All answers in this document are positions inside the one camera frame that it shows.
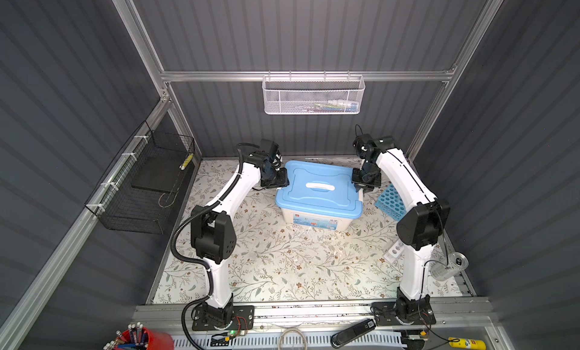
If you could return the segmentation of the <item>clear plastic measuring cup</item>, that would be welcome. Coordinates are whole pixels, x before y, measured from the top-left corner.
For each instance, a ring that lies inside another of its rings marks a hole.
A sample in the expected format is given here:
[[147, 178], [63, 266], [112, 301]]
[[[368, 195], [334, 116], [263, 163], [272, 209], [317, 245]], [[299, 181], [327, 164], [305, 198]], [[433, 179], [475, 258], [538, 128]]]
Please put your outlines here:
[[432, 277], [438, 281], [446, 281], [460, 274], [469, 266], [468, 258], [459, 252], [450, 253], [446, 262], [435, 263], [430, 270]]

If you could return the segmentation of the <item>white plastic storage bin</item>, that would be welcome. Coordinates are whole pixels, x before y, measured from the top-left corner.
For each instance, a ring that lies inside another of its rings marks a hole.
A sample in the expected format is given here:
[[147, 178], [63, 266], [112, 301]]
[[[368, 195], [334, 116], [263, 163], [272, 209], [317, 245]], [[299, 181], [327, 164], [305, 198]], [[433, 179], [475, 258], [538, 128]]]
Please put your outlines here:
[[346, 231], [354, 221], [354, 219], [299, 212], [290, 209], [282, 209], [282, 215], [287, 224], [328, 229], [338, 232]]

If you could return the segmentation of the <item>white small tube rack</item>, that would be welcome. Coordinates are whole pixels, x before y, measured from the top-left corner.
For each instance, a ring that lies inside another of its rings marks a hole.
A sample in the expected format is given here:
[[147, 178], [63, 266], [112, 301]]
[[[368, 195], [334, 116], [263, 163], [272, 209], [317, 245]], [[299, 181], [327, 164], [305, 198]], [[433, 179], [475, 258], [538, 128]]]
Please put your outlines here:
[[383, 255], [383, 258], [390, 264], [394, 264], [403, 254], [405, 244], [398, 240], [388, 249], [388, 251]]

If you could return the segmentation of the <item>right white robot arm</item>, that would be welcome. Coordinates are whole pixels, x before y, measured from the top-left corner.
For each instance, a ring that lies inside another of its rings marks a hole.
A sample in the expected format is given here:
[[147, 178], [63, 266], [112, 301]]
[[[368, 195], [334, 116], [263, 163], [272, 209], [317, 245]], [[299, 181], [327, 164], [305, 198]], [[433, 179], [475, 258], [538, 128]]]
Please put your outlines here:
[[397, 221], [403, 250], [403, 277], [397, 288], [394, 315], [401, 324], [436, 323], [427, 294], [427, 270], [431, 256], [450, 214], [450, 205], [423, 184], [391, 137], [358, 135], [353, 141], [362, 166], [353, 170], [356, 188], [371, 191], [385, 173], [399, 194], [406, 214]]

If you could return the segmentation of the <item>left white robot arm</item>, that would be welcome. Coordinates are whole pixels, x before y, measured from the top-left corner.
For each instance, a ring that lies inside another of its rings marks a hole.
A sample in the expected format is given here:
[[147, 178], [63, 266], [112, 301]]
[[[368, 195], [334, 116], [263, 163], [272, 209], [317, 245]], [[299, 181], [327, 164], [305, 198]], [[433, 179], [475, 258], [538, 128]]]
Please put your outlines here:
[[205, 269], [208, 294], [189, 306], [200, 306], [202, 316], [217, 327], [225, 327], [234, 316], [234, 295], [228, 280], [228, 259], [237, 234], [233, 219], [247, 194], [255, 186], [266, 189], [289, 185], [282, 167], [279, 145], [267, 139], [260, 144], [239, 143], [237, 170], [217, 196], [205, 206], [195, 206], [176, 229], [169, 242], [172, 256]]

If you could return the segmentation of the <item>blue plastic bin lid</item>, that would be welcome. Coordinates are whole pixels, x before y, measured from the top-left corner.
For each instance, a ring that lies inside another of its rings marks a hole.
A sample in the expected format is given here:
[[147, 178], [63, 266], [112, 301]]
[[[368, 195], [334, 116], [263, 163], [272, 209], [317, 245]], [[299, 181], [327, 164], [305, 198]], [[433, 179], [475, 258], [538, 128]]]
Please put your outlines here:
[[285, 169], [289, 184], [275, 199], [280, 208], [342, 219], [362, 215], [362, 194], [352, 182], [352, 168], [291, 160]]

